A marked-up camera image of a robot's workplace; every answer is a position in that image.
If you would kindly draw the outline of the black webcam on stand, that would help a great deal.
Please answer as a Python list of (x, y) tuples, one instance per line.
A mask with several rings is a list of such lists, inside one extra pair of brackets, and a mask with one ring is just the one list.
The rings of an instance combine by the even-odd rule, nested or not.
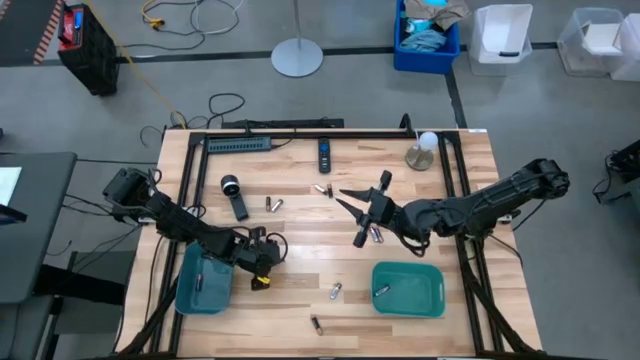
[(225, 175), (220, 180), (221, 191), (230, 200), (234, 215), (238, 221), (249, 218), (249, 214), (242, 198), (240, 183), (236, 176)]

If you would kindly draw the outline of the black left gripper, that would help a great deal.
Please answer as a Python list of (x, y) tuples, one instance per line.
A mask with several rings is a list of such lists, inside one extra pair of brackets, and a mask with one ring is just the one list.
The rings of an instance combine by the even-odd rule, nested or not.
[(280, 233), (268, 233), (264, 226), (253, 228), (235, 226), (231, 229), (234, 247), (228, 259), (230, 265), (254, 274), (251, 290), (269, 289), (258, 276), (268, 277), (271, 269), (283, 263), (288, 255), (289, 243)]

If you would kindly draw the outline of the dark grey desk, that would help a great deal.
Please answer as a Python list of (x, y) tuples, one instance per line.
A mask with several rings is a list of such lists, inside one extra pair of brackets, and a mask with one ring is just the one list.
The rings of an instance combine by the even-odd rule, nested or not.
[(9, 206), (26, 215), (0, 225), (0, 304), (32, 296), (76, 161), (73, 152), (0, 155), (0, 169), (20, 170)]

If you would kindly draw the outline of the grey round floor stand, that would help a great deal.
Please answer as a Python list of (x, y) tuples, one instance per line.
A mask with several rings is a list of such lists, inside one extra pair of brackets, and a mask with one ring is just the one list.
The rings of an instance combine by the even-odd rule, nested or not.
[(324, 53), (314, 41), (304, 38), (301, 31), (299, 0), (292, 0), (296, 36), (277, 44), (271, 52), (273, 68), (286, 77), (302, 78), (320, 69)]

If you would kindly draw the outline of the black remote control blue button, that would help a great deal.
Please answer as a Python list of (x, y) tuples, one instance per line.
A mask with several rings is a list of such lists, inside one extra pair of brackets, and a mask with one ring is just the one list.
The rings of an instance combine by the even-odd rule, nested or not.
[(328, 138), (318, 139), (318, 170), (321, 174), (331, 172), (331, 152)]

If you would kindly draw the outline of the translucent white plastic bin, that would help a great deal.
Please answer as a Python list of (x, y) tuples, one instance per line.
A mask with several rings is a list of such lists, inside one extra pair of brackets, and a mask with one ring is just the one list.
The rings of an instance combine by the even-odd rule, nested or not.
[(622, 55), (611, 62), (611, 79), (640, 82), (640, 13), (631, 13), (623, 20), (619, 44)]

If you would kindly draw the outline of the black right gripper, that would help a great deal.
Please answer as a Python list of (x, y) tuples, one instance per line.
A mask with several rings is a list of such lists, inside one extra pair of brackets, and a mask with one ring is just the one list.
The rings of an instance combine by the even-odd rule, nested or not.
[(359, 208), (350, 203), (337, 199), (337, 202), (344, 207), (356, 220), (360, 230), (356, 234), (353, 245), (362, 248), (367, 240), (367, 235), (371, 224), (388, 225), (396, 210), (396, 204), (385, 195), (392, 179), (392, 173), (384, 170), (380, 177), (377, 188), (371, 187), (367, 190), (340, 189), (343, 195), (352, 197), (359, 201), (369, 203), (369, 209), (364, 213)]

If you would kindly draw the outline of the light blue cloth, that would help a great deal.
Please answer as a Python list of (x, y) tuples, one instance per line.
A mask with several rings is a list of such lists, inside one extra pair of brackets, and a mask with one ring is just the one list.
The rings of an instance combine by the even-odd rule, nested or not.
[(427, 29), (409, 35), (400, 42), (400, 47), (405, 50), (420, 52), (435, 52), (446, 44), (446, 37), (433, 29)]

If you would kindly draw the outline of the black case with red top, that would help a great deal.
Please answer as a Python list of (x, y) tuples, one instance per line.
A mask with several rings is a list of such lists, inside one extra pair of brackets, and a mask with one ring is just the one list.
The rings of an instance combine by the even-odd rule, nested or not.
[(117, 92), (117, 48), (86, 4), (62, 5), (57, 54), (62, 64), (94, 96)]

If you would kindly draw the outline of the clear plastic bin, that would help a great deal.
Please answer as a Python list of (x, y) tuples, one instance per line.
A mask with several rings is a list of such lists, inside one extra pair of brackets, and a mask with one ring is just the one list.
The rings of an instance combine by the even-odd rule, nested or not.
[(620, 57), (591, 54), (583, 47), (583, 28), (586, 24), (620, 23), (623, 14), (611, 8), (583, 7), (573, 11), (570, 20), (561, 32), (557, 47), (565, 71), (571, 76), (603, 77), (609, 74), (611, 62)]

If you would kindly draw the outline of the black floor power strip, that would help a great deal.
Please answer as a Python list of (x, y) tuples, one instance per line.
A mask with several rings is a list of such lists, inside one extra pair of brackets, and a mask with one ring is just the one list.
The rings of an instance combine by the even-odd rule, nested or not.
[(222, 122), (221, 129), (288, 129), (288, 128), (344, 128), (342, 118), (319, 118), (297, 120), (237, 120)]

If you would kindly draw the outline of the lit screen device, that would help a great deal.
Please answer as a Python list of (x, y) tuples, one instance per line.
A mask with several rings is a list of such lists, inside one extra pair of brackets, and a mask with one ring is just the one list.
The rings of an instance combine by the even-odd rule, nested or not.
[(21, 170), (21, 167), (0, 167), (0, 226), (24, 223), (27, 219), (26, 214), (9, 206)]

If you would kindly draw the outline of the black aluminium table frame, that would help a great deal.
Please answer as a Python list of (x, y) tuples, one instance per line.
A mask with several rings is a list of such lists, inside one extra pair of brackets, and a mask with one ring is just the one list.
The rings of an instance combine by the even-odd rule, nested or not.
[[(245, 356), (463, 356), (475, 351), (456, 243), (434, 237), (425, 262), (444, 276), (446, 310), (435, 319), (379, 314), (370, 300), (371, 272), (381, 261), (413, 260), (390, 233), (384, 243), (357, 248), (353, 217), (337, 199), (340, 189), (376, 185), (384, 170), (393, 180), (390, 196), (398, 203), (417, 198), (442, 198), (494, 183), (496, 164), (488, 135), (480, 130), (446, 135), (449, 166), (435, 164), (416, 172), (404, 161), (414, 140), (401, 130), (339, 129), (328, 134), (332, 170), (317, 169), (315, 132), (286, 131), (275, 150), (203, 157), (193, 131), (168, 132), (158, 168), (161, 191), (186, 204), (200, 201), (211, 224), (234, 224), (235, 216), (220, 189), (224, 175), (238, 177), (251, 225), (282, 233), (289, 251), (271, 273), (271, 287), (252, 291), (251, 276), (237, 271), (230, 306), (217, 315), (183, 316), (169, 310), (148, 343), (151, 351), (174, 351), (180, 357)], [(334, 197), (314, 188), (327, 190)], [(284, 203), (277, 212), (271, 205)], [(335, 300), (335, 283), (342, 288)], [(315, 331), (316, 316), (323, 335)]]

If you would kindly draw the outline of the brown crumpled cloth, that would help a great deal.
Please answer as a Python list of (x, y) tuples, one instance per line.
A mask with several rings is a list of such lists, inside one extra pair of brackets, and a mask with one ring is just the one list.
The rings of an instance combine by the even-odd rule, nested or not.
[(471, 14), (465, 0), (403, 0), (403, 3), (407, 17), (430, 20), (443, 30)]

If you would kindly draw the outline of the dark multi-port USB hub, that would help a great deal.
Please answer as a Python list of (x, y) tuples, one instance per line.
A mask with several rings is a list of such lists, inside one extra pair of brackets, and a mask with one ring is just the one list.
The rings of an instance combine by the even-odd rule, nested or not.
[(207, 142), (209, 154), (265, 152), (271, 149), (270, 137), (210, 138)]

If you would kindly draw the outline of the white box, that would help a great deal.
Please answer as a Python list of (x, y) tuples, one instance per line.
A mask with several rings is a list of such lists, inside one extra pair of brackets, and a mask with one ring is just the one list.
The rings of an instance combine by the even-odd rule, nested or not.
[(594, 55), (618, 55), (621, 52), (618, 41), (620, 26), (620, 23), (586, 24), (583, 47)]

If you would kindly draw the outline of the teal plastic tray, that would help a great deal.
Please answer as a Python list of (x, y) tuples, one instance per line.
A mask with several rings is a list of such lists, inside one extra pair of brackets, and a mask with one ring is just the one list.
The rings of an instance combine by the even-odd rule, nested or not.
[[(197, 243), (186, 247), (178, 277), (175, 307), (182, 315), (215, 315), (230, 304), (234, 268), (205, 254)], [(196, 292), (196, 276), (203, 274)]]
[[(384, 285), (390, 290), (374, 297)], [(383, 315), (440, 318), (446, 310), (446, 291), (442, 272), (431, 264), (385, 261), (371, 273), (371, 303)]]

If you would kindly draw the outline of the black mat hazard striped edge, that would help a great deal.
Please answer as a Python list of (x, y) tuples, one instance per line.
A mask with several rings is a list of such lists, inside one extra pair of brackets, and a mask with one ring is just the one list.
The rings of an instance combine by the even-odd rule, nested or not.
[(43, 62), (63, 0), (0, 0), (0, 67)]

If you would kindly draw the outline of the brass lamp with white bulb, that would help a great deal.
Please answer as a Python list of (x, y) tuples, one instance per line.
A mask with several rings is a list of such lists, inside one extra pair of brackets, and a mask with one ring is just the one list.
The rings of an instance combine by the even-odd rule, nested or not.
[(406, 164), (416, 171), (428, 170), (434, 163), (438, 143), (438, 136), (434, 132), (416, 134), (416, 144), (406, 152)]

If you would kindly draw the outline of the blue plastic bin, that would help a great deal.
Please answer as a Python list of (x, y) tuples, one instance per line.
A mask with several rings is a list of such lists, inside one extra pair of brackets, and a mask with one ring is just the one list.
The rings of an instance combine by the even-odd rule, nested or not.
[(404, 27), (401, 15), (404, 13), (404, 0), (396, 0), (394, 24), (394, 58), (393, 66), (398, 71), (421, 72), (433, 74), (447, 74), (454, 60), (460, 55), (460, 30), (458, 24), (453, 24), (444, 32), (446, 43), (434, 52), (414, 51), (403, 49)]

